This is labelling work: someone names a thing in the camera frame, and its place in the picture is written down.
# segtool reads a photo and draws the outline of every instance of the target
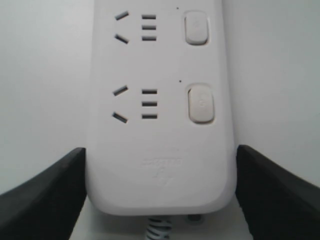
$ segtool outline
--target white button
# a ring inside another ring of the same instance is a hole
[[[189,117],[197,124],[210,123],[215,116],[214,99],[211,89],[205,85],[195,85],[189,91]]]
[[[201,11],[191,11],[185,16],[185,39],[191,45],[203,45],[208,41],[207,15]]]

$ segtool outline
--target white background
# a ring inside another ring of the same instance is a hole
[[[237,144],[320,186],[320,1],[224,0]],[[0,193],[85,147],[93,0],[0,0]],[[174,239],[251,239],[237,201]],[[74,240],[141,239],[87,201]]]

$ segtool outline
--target white plastic casing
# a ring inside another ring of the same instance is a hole
[[[116,20],[125,11],[129,15]],[[207,16],[203,45],[186,42],[190,11]],[[125,216],[203,214],[231,200],[236,150],[225,58],[220,0],[95,1],[86,186],[98,209]],[[194,86],[210,89],[213,121],[190,119]]]

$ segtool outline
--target cable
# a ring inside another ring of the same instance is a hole
[[[172,229],[169,216],[152,216],[148,219],[145,240],[168,240]]]

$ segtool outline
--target white power strip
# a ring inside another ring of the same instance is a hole
[[[96,0],[86,186],[114,215],[202,214],[236,187],[220,0]]]

